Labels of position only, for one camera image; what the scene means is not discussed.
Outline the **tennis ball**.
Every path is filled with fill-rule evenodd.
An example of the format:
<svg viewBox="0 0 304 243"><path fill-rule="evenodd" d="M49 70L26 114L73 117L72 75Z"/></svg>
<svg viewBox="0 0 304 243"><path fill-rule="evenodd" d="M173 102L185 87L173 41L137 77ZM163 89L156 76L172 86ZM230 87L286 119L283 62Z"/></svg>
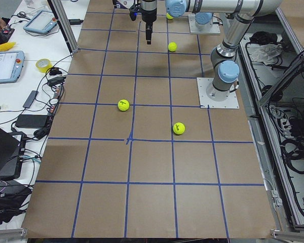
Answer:
<svg viewBox="0 0 304 243"><path fill-rule="evenodd" d="M173 17L170 15L170 14L166 14L166 18L168 19L168 20L172 20L173 19Z"/></svg>
<svg viewBox="0 0 304 243"><path fill-rule="evenodd" d="M168 51L169 52L175 52L177 50L177 43L176 42L170 42L168 44Z"/></svg>
<svg viewBox="0 0 304 243"><path fill-rule="evenodd" d="M182 135L185 132L185 125L181 122L177 122L173 125L172 130L176 135Z"/></svg>
<svg viewBox="0 0 304 243"><path fill-rule="evenodd" d="M126 99L122 99L118 102L118 109L120 111L127 111L130 108L130 103Z"/></svg>

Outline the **black laptop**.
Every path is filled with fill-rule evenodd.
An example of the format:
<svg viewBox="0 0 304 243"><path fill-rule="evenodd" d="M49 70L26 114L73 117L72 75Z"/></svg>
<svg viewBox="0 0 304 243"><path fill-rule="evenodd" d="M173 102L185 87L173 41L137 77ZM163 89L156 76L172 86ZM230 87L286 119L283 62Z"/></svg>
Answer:
<svg viewBox="0 0 304 243"><path fill-rule="evenodd" d="M21 173L26 135L23 132L11 132L0 128L0 180L17 179Z"/></svg>

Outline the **tennis ball centre right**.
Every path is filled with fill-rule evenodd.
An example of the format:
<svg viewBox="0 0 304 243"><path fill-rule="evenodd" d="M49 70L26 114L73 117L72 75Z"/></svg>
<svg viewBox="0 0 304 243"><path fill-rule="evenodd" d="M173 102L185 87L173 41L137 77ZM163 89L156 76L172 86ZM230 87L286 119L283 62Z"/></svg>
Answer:
<svg viewBox="0 0 304 243"><path fill-rule="evenodd" d="M182 135L185 132L185 125L181 122L177 122L173 125L172 130L176 135Z"/></svg>

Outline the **black power adapter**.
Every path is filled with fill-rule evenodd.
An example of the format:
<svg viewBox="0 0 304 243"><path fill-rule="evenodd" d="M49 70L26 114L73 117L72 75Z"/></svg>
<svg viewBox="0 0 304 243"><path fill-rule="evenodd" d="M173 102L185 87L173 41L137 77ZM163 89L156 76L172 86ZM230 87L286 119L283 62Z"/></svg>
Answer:
<svg viewBox="0 0 304 243"><path fill-rule="evenodd" d="M47 115L21 114L18 116L15 126L18 128L42 128L48 120Z"/></svg>

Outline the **yellow tape roll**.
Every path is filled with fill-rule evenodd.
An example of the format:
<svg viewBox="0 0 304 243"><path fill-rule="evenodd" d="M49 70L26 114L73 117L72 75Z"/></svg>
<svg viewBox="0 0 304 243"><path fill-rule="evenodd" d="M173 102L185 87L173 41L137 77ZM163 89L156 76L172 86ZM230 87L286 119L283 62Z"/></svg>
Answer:
<svg viewBox="0 0 304 243"><path fill-rule="evenodd" d="M41 73L46 73L50 68L53 67L51 61L47 58L39 59L35 66Z"/></svg>

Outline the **grey usb hub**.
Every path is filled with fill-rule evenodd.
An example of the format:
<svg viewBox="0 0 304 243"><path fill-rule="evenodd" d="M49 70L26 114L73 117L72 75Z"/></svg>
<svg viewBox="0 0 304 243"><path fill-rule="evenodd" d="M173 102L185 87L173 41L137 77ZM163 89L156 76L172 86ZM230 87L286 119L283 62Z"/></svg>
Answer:
<svg viewBox="0 0 304 243"><path fill-rule="evenodd" d="M27 97L27 99L25 100L24 104L23 104L23 108L28 109L31 107L32 103L34 102L34 100L37 97L37 94L39 92L36 90L33 90L30 92L29 96Z"/></svg>

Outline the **far teach pendant tablet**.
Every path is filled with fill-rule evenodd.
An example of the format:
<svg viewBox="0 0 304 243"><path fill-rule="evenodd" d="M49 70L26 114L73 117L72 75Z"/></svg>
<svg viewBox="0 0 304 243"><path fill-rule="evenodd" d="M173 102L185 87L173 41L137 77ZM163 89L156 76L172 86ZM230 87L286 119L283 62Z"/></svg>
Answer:
<svg viewBox="0 0 304 243"><path fill-rule="evenodd" d="M41 10L23 26L23 29L27 32L46 35L56 25L57 21L54 14L50 11Z"/></svg>

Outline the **tennis ball centre left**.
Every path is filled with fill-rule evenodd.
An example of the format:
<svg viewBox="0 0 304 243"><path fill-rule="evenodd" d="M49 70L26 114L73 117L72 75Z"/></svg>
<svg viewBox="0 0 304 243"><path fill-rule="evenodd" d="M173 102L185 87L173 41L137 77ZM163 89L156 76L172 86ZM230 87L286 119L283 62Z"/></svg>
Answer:
<svg viewBox="0 0 304 243"><path fill-rule="evenodd" d="M130 103L126 99L122 99L118 102L118 109L120 111L127 111L130 108Z"/></svg>

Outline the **tennis ball upper middle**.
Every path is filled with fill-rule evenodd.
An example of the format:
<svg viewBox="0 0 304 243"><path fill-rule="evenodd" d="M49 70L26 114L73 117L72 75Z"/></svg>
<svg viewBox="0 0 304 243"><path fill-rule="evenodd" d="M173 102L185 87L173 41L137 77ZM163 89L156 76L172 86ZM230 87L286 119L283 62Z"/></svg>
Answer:
<svg viewBox="0 0 304 243"><path fill-rule="evenodd" d="M168 51L169 52L175 52L177 50L177 43L176 42L170 42L168 44Z"/></svg>

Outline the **yellow plastic object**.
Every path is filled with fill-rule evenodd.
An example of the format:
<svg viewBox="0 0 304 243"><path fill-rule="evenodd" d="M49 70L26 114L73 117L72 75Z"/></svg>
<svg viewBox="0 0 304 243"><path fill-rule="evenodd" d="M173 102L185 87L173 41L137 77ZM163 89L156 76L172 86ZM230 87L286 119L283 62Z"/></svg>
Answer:
<svg viewBox="0 0 304 243"><path fill-rule="evenodd" d="M8 51L15 46L16 42L7 42L0 44L0 52Z"/></svg>

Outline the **aluminium frame post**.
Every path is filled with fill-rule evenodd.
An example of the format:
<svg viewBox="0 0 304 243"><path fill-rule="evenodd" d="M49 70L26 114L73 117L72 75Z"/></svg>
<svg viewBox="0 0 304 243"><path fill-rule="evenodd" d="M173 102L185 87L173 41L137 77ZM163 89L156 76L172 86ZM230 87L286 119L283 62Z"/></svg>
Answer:
<svg viewBox="0 0 304 243"><path fill-rule="evenodd" d="M52 13L59 25L64 37L67 48L71 54L77 53L79 50L78 43L75 39L68 17L64 10L61 0L47 0Z"/></svg>

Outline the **tennis ball far top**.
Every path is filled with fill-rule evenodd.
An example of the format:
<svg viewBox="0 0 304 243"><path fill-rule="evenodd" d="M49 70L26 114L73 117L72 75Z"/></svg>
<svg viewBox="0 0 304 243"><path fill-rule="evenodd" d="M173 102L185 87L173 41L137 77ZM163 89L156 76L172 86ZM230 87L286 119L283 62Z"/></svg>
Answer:
<svg viewBox="0 0 304 243"><path fill-rule="evenodd" d="M170 15L170 14L166 14L166 18L168 19L168 20L172 20L173 19L173 17Z"/></svg>

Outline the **near teach pendant tablet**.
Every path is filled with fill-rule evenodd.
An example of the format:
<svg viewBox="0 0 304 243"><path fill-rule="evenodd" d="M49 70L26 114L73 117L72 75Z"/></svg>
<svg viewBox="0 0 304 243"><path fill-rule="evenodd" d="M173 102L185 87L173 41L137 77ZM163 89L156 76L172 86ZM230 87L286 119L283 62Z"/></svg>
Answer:
<svg viewBox="0 0 304 243"><path fill-rule="evenodd" d="M24 59L23 51L0 52L0 84L15 83L18 80Z"/></svg>

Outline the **black scissors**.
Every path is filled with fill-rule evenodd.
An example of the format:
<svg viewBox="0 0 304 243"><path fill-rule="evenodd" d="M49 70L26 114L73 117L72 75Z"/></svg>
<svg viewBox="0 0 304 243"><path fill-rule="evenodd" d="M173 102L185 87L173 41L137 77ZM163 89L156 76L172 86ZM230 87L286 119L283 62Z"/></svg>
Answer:
<svg viewBox="0 0 304 243"><path fill-rule="evenodd" d="M18 18L30 20L30 18L27 16L27 14L26 14L24 11L21 11L21 12L17 13L16 16L17 16Z"/></svg>

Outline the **teach pendant tablet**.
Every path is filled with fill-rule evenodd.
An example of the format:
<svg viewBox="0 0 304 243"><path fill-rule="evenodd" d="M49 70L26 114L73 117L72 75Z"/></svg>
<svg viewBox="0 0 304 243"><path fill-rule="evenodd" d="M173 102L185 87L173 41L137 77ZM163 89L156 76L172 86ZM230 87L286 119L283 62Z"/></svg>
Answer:
<svg viewBox="0 0 304 243"><path fill-rule="evenodd" d="M15 83L18 80L24 59L23 51L0 52L0 84Z"/></svg>
<svg viewBox="0 0 304 243"><path fill-rule="evenodd" d="M57 21L54 14L50 11L41 10L23 26L23 29L27 32L46 35L56 25Z"/></svg>

